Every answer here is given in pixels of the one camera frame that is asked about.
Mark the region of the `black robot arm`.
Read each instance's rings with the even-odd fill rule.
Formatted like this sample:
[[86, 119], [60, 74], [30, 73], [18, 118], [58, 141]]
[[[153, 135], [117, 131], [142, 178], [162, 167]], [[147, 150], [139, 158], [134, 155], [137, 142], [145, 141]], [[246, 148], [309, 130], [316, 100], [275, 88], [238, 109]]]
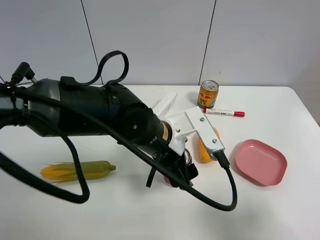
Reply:
[[1, 120], [26, 126], [41, 137], [54, 137], [56, 129], [67, 136], [106, 135], [92, 123], [96, 119], [186, 183], [198, 176], [196, 166], [187, 163], [184, 154], [170, 149], [173, 128], [125, 86], [116, 81], [101, 87], [83, 86], [72, 77], [46, 78], [29, 87], [19, 86], [22, 78], [33, 76], [30, 66], [23, 62], [11, 81], [1, 84]]

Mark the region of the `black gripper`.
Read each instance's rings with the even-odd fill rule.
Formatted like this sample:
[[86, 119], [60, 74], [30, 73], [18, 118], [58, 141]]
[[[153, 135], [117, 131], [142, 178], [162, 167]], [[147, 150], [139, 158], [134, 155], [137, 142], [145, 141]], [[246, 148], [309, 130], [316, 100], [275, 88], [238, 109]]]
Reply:
[[[150, 165], [151, 159], [161, 165], [167, 172], [171, 172], [181, 181], [185, 182], [189, 186], [192, 186], [192, 179], [198, 176], [198, 170], [194, 163], [186, 166], [185, 152], [182, 155], [178, 155], [172, 149], [169, 148], [166, 143], [148, 143], [139, 145], [138, 149], [145, 154], [150, 155], [149, 160], [146, 162]], [[148, 188], [151, 187], [153, 178], [157, 168], [151, 166], [149, 176], [146, 182]]]

